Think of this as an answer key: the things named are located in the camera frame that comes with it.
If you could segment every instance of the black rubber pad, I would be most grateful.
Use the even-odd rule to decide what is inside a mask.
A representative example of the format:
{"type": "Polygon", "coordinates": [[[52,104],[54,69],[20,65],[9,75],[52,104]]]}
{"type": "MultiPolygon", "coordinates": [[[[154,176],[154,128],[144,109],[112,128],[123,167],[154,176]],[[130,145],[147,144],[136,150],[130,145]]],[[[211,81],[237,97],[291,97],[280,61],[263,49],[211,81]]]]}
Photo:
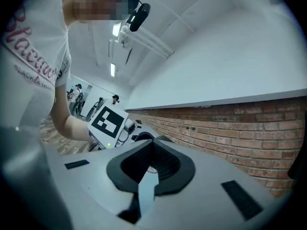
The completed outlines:
{"type": "Polygon", "coordinates": [[[70,169],[74,169],[74,168],[77,168],[77,167],[80,167],[80,166],[83,166],[83,165],[86,165],[86,164],[89,164],[90,162],[87,161],[87,160],[80,160],[80,161],[76,161],[76,162],[71,162],[71,163],[66,163],[65,166],[68,170],[70,169]]]}
{"type": "Polygon", "coordinates": [[[221,185],[245,220],[253,218],[262,211],[261,206],[236,181],[225,182],[221,185]]]}

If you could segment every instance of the white ceiling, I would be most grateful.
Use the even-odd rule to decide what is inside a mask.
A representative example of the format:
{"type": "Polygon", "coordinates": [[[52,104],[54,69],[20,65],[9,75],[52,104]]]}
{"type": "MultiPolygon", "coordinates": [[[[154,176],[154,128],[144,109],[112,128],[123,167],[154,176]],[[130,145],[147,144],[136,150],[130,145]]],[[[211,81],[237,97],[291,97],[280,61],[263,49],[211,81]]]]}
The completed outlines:
{"type": "MultiPolygon", "coordinates": [[[[148,18],[143,23],[144,27],[155,36],[162,39],[169,47],[176,50],[185,40],[193,34],[179,19],[156,0],[141,0],[151,5],[148,18]]],[[[234,9],[232,0],[158,0],[179,14],[188,24],[197,31],[209,22],[234,9]]],[[[112,35],[113,24],[109,21],[93,22],[92,25],[76,23],[69,30],[69,44],[72,57],[71,72],[78,72],[82,78],[82,71],[101,74],[102,79],[107,79],[125,86],[135,86],[139,79],[150,74],[151,70],[161,64],[165,59],[147,48],[135,43],[128,63],[117,66],[115,78],[110,76],[110,59],[108,58],[108,42],[112,35]],[[80,58],[90,58],[86,66],[74,64],[80,58]]]]}

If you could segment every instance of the white wall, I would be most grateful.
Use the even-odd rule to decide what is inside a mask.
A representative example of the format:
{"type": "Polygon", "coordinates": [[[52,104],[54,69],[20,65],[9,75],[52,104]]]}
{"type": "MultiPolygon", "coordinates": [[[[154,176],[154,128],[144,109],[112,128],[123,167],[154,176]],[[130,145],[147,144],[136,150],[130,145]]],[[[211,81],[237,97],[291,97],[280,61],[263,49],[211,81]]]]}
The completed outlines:
{"type": "Polygon", "coordinates": [[[71,74],[127,100],[132,88],[108,80],[104,72],[105,69],[102,70],[95,65],[93,57],[80,57],[78,53],[71,50],[71,74]]]}
{"type": "Polygon", "coordinates": [[[197,31],[131,93],[127,109],[307,95],[305,42],[289,17],[232,11],[197,31]]]}

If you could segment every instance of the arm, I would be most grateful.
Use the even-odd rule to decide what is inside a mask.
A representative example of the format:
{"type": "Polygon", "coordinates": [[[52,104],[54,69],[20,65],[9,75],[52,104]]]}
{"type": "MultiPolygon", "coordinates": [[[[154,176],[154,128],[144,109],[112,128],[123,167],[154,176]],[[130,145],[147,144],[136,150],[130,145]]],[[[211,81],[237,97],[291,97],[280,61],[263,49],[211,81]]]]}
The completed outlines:
{"type": "Polygon", "coordinates": [[[57,131],[72,140],[93,141],[88,135],[87,122],[71,115],[66,95],[66,85],[56,88],[56,102],[51,110],[51,118],[57,131]]]}

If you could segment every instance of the white device surface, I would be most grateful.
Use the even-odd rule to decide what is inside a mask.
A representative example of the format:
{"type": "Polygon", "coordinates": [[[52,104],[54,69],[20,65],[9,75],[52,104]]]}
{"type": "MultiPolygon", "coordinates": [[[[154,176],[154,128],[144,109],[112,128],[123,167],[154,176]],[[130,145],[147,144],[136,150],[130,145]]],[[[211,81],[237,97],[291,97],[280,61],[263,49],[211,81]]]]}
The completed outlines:
{"type": "Polygon", "coordinates": [[[89,135],[98,146],[109,149],[116,145],[124,128],[128,113],[104,104],[87,125],[89,135]]]}

